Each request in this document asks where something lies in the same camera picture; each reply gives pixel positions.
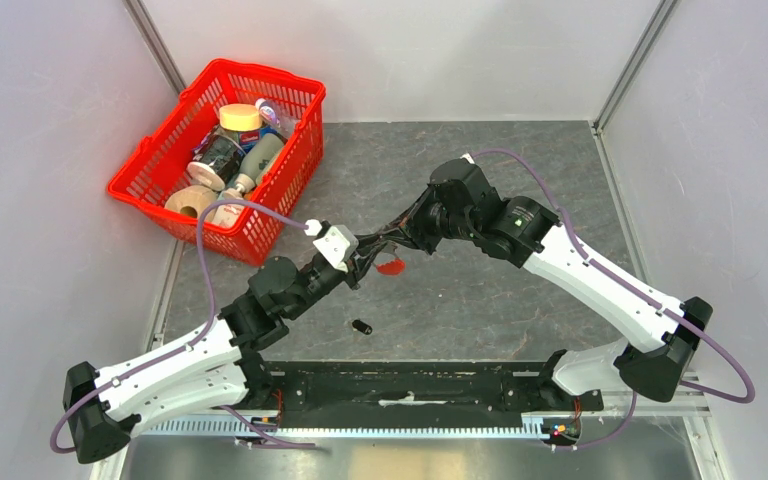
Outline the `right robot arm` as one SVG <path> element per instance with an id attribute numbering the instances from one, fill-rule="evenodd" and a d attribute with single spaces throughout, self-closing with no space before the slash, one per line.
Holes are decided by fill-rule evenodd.
<path id="1" fill-rule="evenodd" d="M 704 329 L 713 313 L 701 298 L 665 295 L 588 250 L 539 202 L 500 197 L 466 158 L 439 166 L 423 194 L 379 234 L 428 254 L 443 239 L 468 241 L 562 288 L 621 333 L 613 343 L 553 355 L 548 375 L 537 382 L 539 400 L 551 409 L 609 386 L 671 401 L 700 343 L 693 331 Z"/>

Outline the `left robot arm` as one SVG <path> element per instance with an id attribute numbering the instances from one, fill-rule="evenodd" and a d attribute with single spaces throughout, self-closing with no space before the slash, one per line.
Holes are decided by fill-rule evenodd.
<path id="1" fill-rule="evenodd" d="M 299 268 L 286 257 L 267 260 L 249 288 L 208 322 L 174 342 L 123 363 L 94 368 L 88 362 L 67 372 L 63 405 L 81 464 L 105 459 L 132 438 L 181 414 L 269 404 L 274 380 L 261 356 L 285 337 L 295 320 L 340 284 L 352 289 L 392 243 L 364 235 L 344 270 L 322 253 Z"/>

